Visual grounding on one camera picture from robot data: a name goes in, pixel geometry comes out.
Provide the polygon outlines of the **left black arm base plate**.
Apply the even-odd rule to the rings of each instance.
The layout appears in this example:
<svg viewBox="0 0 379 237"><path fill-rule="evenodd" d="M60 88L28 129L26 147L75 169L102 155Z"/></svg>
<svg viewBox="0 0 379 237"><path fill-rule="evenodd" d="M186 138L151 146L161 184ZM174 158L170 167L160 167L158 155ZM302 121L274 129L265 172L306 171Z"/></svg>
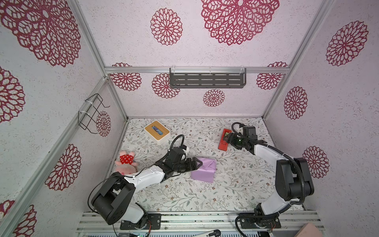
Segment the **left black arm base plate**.
<svg viewBox="0 0 379 237"><path fill-rule="evenodd" d="M135 223L130 221L121 221L120 229L121 230L159 230L161 227L161 218L160 213L146 214L142 219Z"/></svg>

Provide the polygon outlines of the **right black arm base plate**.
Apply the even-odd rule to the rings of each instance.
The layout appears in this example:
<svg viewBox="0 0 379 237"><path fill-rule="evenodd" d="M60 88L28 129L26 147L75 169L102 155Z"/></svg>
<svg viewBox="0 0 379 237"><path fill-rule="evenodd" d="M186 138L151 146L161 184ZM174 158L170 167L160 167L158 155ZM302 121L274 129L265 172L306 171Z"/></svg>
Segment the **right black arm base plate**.
<svg viewBox="0 0 379 237"><path fill-rule="evenodd" d="M281 223L279 214L255 215L254 213L241 213L238 216L243 229L279 229Z"/></svg>

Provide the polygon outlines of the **pink wrapping paper sheet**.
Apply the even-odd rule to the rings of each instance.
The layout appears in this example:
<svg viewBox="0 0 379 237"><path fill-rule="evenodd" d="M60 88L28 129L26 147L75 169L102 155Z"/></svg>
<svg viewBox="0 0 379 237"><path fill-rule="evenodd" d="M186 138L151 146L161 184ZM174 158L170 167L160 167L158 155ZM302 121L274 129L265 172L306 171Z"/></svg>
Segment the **pink wrapping paper sheet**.
<svg viewBox="0 0 379 237"><path fill-rule="evenodd" d="M191 179L208 183L214 182L216 172L216 160L210 158L198 158L202 165L195 171L191 172Z"/></svg>

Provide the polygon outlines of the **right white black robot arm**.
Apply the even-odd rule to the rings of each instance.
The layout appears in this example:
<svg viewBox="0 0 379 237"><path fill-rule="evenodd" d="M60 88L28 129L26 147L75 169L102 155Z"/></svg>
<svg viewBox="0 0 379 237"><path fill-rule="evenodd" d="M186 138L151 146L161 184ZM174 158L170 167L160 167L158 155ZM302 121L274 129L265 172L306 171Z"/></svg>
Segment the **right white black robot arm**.
<svg viewBox="0 0 379 237"><path fill-rule="evenodd" d="M232 124L232 133L224 140L238 150L245 149L275 168L275 191L254 210L257 216L283 213L293 205L302 205L315 192L310 168L304 158L293 158L266 141L258 139L256 128L240 122Z"/></svg>

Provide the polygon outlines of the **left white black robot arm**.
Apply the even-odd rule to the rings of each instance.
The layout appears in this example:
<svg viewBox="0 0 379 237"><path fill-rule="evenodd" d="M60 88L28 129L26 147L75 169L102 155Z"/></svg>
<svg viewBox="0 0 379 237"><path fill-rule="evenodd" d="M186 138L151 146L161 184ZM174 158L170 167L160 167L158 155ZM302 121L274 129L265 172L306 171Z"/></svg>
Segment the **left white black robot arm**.
<svg viewBox="0 0 379 237"><path fill-rule="evenodd" d="M182 173L198 170L202 165L198 158L188 158L182 147L170 148L164 157L136 174L113 173L94 195L91 204L108 225L124 221L142 229L148 223L148 212L141 205L131 203L133 195Z"/></svg>

